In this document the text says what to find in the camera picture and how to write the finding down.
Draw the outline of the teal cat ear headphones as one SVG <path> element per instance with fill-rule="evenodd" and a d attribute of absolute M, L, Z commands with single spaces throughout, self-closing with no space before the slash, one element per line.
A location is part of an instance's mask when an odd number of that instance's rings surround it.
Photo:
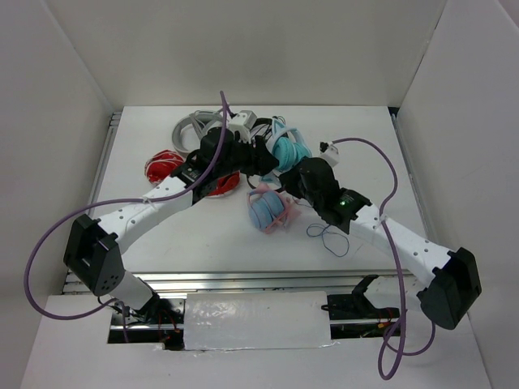
<path fill-rule="evenodd" d="M 268 151 L 278 160 L 278 166 L 260 180 L 280 185 L 278 176 L 291 170 L 305 157 L 312 157 L 302 134 L 278 118 L 271 120 L 271 135 L 266 141 Z"/>

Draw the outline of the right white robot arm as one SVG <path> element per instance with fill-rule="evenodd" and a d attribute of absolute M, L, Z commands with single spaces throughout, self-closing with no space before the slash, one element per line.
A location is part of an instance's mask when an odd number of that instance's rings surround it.
<path fill-rule="evenodd" d="M 481 294 L 472 252 L 439 246 L 383 216 L 368 198 L 340 187 L 325 160 L 305 158 L 280 181 L 288 194 L 305 199 L 327 224 L 387 255 L 396 252 L 401 266 L 423 286 L 417 292 L 419 308 L 439 327 L 455 329 Z"/>

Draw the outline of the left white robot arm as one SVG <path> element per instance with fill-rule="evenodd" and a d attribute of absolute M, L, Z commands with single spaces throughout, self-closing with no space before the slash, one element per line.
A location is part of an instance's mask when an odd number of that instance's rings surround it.
<path fill-rule="evenodd" d="M 235 172 L 264 176 L 278 165 L 264 137 L 257 135 L 247 143 L 238 132 L 211 129 L 182 165 L 136 203 L 98 219 L 77 217 L 64 263 L 95 296 L 118 299 L 141 323 L 155 321 L 171 305 L 125 269 L 123 254 L 161 222 L 212 193 L 220 178 Z"/>

